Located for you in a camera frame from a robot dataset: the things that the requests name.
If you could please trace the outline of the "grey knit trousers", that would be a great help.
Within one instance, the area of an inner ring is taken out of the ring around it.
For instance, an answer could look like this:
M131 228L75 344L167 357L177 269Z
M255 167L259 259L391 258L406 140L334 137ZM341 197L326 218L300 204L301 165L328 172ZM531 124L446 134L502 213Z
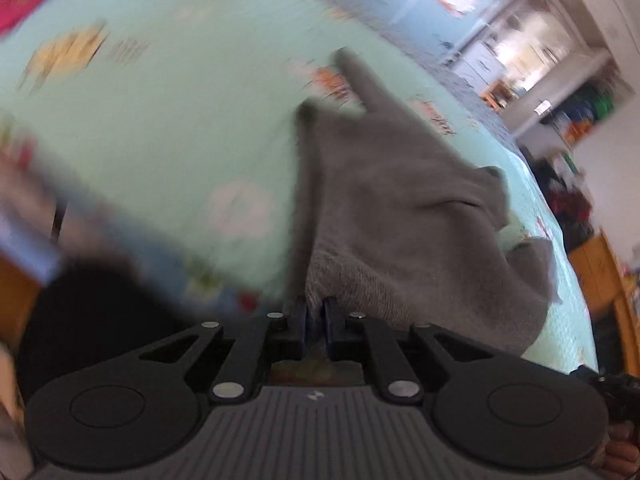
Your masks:
M501 171L462 159L351 50L334 62L363 111L297 107L288 294L524 353L555 298L550 240L503 249Z

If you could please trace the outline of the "mint green quilted bedspread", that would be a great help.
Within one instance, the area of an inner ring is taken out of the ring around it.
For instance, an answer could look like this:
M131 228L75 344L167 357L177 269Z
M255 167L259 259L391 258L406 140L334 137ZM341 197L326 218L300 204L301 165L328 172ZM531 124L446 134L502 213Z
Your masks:
M264 308L283 290L297 157L313 98L356 110L332 66L358 53L478 166L506 177L504 247L551 240L558 299L526 356L595 366L563 234L506 129L446 68L328 0L48 0L1 40L1 148L101 242L186 312Z

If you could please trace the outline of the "white drawer cabinet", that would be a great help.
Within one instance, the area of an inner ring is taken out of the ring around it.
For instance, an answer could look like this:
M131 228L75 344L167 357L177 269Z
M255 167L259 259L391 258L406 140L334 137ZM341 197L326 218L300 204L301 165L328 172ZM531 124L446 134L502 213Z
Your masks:
M452 71L464 80L476 94L482 94L499 80L506 68L486 44L477 42L466 49L454 63Z

